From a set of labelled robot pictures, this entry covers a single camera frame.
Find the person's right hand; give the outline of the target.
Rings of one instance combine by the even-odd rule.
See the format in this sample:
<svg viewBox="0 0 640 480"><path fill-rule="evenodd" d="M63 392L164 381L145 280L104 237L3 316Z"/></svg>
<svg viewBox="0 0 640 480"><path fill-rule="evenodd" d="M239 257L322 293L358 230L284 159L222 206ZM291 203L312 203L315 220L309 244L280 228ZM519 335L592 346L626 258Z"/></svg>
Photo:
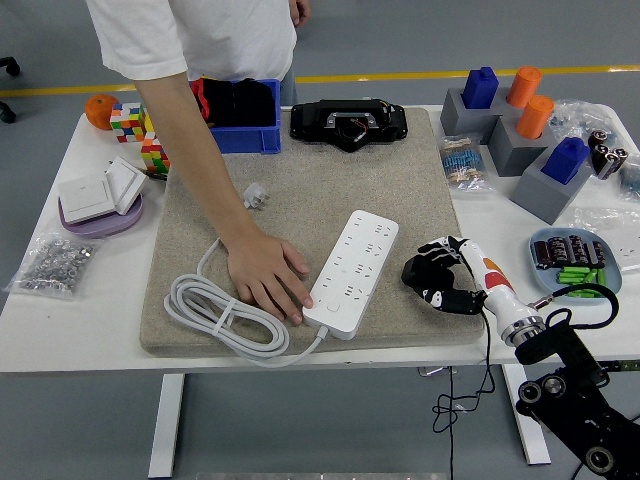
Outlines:
<svg viewBox="0 0 640 480"><path fill-rule="evenodd" d="M281 321L298 325L302 309L313 306L301 277L310 272L306 260L287 240L259 229L222 237L228 270L239 297Z"/></svg>

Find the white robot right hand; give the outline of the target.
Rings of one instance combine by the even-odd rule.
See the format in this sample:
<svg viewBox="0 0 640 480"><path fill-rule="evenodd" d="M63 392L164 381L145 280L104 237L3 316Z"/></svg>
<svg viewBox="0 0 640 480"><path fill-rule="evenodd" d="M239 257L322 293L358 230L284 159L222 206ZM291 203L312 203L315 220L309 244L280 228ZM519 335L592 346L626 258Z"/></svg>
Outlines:
<svg viewBox="0 0 640 480"><path fill-rule="evenodd" d="M472 240L444 236L419 247L418 253L446 272L453 265L465 266L476 287L475 291L463 291L454 289L448 280L428 281L417 293L435 309L465 315L487 309L496 317L502 339L541 322L537 311L518 298L500 267Z"/></svg>

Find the person's left hand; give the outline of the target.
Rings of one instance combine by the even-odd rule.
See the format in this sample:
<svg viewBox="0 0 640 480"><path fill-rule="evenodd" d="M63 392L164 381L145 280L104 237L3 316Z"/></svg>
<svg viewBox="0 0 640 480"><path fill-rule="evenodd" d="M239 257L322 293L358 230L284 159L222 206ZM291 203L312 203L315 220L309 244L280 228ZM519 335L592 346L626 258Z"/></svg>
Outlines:
<svg viewBox="0 0 640 480"><path fill-rule="evenodd" d="M312 16L310 0L289 0L289 9L295 28L306 25Z"/></svg>

